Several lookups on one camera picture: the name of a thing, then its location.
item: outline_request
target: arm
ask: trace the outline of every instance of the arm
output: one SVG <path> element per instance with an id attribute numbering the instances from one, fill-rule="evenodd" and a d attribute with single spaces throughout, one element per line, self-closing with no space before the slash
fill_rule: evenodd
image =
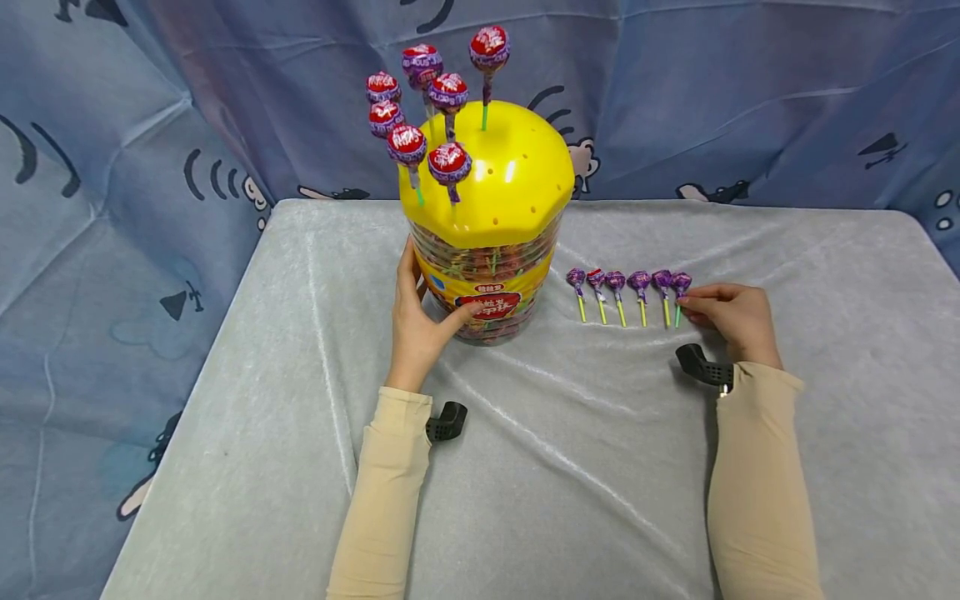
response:
<path id="1" fill-rule="evenodd" d="M 720 440 L 707 522 L 729 600 L 822 600 L 813 518 L 794 432 L 804 384 L 783 370 L 766 293 L 719 284 L 680 300 L 689 319 L 726 338 L 737 364 L 717 400 Z"/>
<path id="2" fill-rule="evenodd" d="M 402 600 L 407 587 L 420 487 L 429 465 L 426 422 L 433 398 L 420 394 L 446 343 L 482 305 L 442 323 L 423 312 L 426 286 L 408 240 L 396 269 L 390 373 L 364 429 L 357 482 L 330 572 L 327 600 Z"/>

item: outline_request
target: long sleeve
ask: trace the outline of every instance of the long sleeve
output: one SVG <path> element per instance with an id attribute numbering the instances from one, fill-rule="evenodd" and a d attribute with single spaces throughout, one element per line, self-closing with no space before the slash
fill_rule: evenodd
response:
<path id="1" fill-rule="evenodd" d="M 717 400 L 720 441 L 710 482 L 708 531 L 727 600 L 821 600 L 813 519 L 794 432 L 803 382 L 738 363 Z"/>
<path id="2" fill-rule="evenodd" d="M 330 572 L 327 600 L 402 600 L 429 465 L 433 398 L 380 388 L 364 430 L 357 482 Z"/>

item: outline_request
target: left hand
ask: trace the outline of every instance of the left hand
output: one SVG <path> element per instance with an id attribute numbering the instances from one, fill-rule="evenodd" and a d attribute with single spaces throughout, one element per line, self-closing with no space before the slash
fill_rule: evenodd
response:
<path id="1" fill-rule="evenodd" d="M 414 257 L 414 243 L 408 237 L 400 264 L 396 267 L 394 350 L 390 372 L 383 385 L 414 394 L 420 393 L 423 381 L 437 364 L 453 334 L 483 308 L 480 302 L 464 304 L 441 323 L 434 323 L 423 312 L 426 281 L 418 288 L 420 275 L 420 265 Z"/>

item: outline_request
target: hand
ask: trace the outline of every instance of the hand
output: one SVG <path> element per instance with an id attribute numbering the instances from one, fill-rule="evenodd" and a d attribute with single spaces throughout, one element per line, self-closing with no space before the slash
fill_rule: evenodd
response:
<path id="1" fill-rule="evenodd" d="M 720 332 L 734 362 L 783 369 L 770 302 L 761 288 L 717 283 L 693 288 L 679 302 L 692 323 Z"/>
<path id="2" fill-rule="evenodd" d="M 480 302 L 465 304 L 443 320 L 434 323 L 423 312 L 426 281 L 420 281 L 420 265 L 414 258 L 413 240 L 407 238 L 400 264 L 396 267 L 394 299 L 394 355 L 390 364 L 388 388 L 418 394 L 423 380 L 440 358 L 446 343 L 457 329 L 467 324 L 483 308 Z"/>

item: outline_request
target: lollipop container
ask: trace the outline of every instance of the lollipop container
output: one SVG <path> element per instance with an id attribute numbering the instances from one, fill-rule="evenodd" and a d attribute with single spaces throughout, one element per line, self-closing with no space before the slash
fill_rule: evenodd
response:
<path id="1" fill-rule="evenodd" d="M 457 184 L 461 202 L 451 204 L 424 161 L 420 206 L 407 168 L 399 169 L 400 201 L 431 296 L 446 312 L 484 304 L 457 333 L 478 345 L 512 338 L 533 316 L 574 183 L 566 143 L 549 123 L 527 108 L 492 104 L 485 132 L 483 103 L 467 103 L 457 116 L 457 141 L 473 160 Z M 433 120 L 434 128 L 421 128 L 430 151 L 446 142 L 444 116 Z"/>

